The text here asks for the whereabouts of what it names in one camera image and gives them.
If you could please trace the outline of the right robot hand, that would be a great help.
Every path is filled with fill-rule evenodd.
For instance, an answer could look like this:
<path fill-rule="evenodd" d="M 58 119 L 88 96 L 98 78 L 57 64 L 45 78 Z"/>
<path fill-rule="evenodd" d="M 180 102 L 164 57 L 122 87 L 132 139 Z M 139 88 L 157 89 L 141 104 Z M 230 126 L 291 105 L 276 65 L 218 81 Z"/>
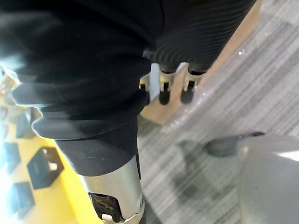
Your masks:
<path fill-rule="evenodd" d="M 36 108 L 35 133 L 52 139 L 105 223 L 143 224 L 137 117 L 140 81 L 160 69 L 160 102 L 188 63 L 189 103 L 253 0 L 3 0 L 0 64 L 19 82 L 17 105 Z"/>

